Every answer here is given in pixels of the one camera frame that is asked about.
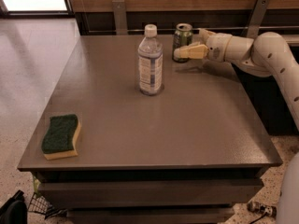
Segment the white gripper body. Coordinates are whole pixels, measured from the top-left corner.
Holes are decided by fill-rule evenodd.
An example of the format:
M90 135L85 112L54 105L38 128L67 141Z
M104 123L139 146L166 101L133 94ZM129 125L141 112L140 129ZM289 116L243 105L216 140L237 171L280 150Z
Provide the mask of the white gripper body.
M233 36L229 34L216 33L210 35L206 40L208 48L207 58L210 61L222 63L225 61L225 51Z

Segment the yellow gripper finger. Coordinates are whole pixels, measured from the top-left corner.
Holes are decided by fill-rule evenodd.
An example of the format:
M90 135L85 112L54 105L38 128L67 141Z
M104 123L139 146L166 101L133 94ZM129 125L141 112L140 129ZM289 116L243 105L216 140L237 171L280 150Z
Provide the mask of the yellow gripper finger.
M174 50L174 56L179 59L204 59L207 54L208 47L200 42L194 42Z
M204 28L199 29L199 39L201 41L207 41L210 36L214 35L214 32Z

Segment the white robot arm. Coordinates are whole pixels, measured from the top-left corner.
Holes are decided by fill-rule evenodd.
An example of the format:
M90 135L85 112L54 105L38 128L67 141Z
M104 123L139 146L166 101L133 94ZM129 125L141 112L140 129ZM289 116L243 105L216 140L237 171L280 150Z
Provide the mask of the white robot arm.
M233 63L256 77L273 77L299 129L299 63L283 36L266 32L255 38L200 31L201 40L174 50L184 59ZM284 173L276 224L299 224L299 154Z

